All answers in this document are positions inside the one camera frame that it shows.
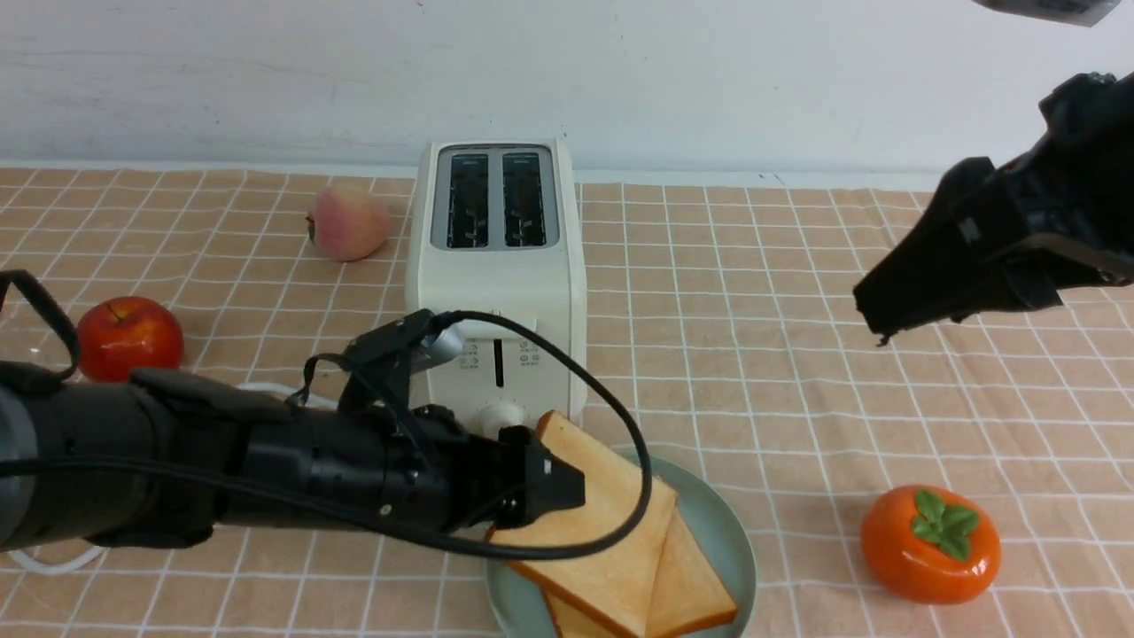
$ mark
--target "orange persimmon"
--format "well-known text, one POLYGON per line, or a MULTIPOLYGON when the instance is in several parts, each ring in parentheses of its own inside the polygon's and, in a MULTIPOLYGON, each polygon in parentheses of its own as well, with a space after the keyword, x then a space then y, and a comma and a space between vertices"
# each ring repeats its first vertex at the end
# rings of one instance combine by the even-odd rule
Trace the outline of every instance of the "orange persimmon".
POLYGON ((1000 535, 988 514, 939 487, 907 485, 879 496, 861 542, 874 578, 916 603, 972 601, 1000 570, 1000 535))

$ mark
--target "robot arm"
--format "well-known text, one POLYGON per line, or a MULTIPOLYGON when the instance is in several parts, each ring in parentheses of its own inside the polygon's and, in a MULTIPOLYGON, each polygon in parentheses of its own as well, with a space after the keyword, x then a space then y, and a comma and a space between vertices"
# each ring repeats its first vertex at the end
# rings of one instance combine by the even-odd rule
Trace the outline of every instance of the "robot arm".
POLYGON ((75 327, 28 272, 0 271, 68 348, 70 368, 0 361, 0 551, 84 538, 102 547, 185 548, 215 524, 362 529, 460 554, 568 560, 613 546, 642 520, 652 474, 633 418, 540 335, 480 312, 414 312, 304 366, 287 401, 176 371, 122 384, 66 383, 75 327), (578 375, 627 424, 642 467, 638 502, 610 534, 559 547, 490 545, 452 533, 527 526, 585 503, 585 477, 525 427, 469 434, 441 406, 411 410, 413 374, 454 359, 465 318, 514 330, 578 375), (315 365, 350 377, 337 410, 305 407, 315 365))
POLYGON ((1091 27, 1122 0, 973 0, 993 11, 1091 27))
POLYGON ((1134 75, 1081 74, 1040 102, 1048 130, 996 168, 960 161, 854 288, 885 344, 981 311, 1061 305, 1059 290, 1134 280, 1134 75))

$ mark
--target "white toaster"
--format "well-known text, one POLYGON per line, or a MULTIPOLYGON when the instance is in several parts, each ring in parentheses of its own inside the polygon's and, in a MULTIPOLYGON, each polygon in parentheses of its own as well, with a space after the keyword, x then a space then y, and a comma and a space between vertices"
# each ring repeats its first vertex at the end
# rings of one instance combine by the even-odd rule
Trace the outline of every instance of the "white toaster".
MULTIPOLYGON (((562 142, 431 144, 409 214, 407 311, 497 313, 586 366, 583 233, 562 142)), ((413 406, 445 406, 488 436, 549 410, 579 422, 587 389, 561 364, 494 325, 457 329, 464 351, 414 377, 413 406)))

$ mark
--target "toast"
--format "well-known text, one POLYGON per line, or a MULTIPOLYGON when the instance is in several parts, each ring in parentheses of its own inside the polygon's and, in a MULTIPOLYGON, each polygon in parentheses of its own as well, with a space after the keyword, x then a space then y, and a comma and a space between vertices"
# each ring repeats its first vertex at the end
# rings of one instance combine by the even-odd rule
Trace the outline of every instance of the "toast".
MULTIPOLYGON (((560 638, 611 638, 613 633, 555 595, 543 593, 560 638)), ((727 624, 737 606, 705 559, 680 512, 674 512, 654 580, 646 638, 675 638, 727 624)))
MULTIPOLYGON (((642 470, 637 466, 559 412, 540 419, 536 436, 552 454, 586 477, 586 504, 544 514, 524 528, 490 530, 490 543, 586 543, 626 520, 640 496, 642 470)), ((676 502, 674 490, 654 478, 645 517, 613 547, 583 559, 511 562, 509 567, 548 594, 583 610, 611 636, 641 638, 646 632, 653 582, 676 502)))

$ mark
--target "plate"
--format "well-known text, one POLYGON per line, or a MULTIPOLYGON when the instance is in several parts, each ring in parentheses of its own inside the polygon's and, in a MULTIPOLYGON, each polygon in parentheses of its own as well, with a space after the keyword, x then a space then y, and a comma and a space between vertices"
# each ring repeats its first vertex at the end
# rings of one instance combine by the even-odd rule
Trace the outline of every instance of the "plate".
MULTIPOLYGON (((637 465, 636 456, 623 454, 637 465)), ((654 476, 677 492, 677 507, 709 563, 737 604, 731 624, 689 633, 697 638, 739 638, 752 620, 756 602, 756 556, 744 526, 728 503, 701 478, 684 468, 650 457, 654 476)), ((558 638, 540 588, 501 561, 485 567, 489 603, 508 638, 558 638)))

